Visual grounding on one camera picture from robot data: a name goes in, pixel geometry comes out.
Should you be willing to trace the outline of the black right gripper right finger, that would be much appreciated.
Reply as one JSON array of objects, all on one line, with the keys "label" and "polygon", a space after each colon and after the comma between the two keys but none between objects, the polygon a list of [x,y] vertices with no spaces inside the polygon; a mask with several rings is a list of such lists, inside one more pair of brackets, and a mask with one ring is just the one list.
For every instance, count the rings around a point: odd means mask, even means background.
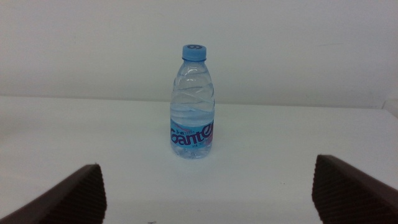
[{"label": "black right gripper right finger", "polygon": [[335,156],[317,156],[312,200],[322,223],[397,224],[397,189]]}]

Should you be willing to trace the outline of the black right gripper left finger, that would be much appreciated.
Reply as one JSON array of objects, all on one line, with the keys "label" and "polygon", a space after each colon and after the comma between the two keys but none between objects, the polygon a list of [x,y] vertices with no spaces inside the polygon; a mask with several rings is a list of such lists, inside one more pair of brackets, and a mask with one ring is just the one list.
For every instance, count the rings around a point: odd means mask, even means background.
[{"label": "black right gripper left finger", "polygon": [[100,224],[107,209],[101,167],[85,165],[27,205],[1,219],[3,224]]}]

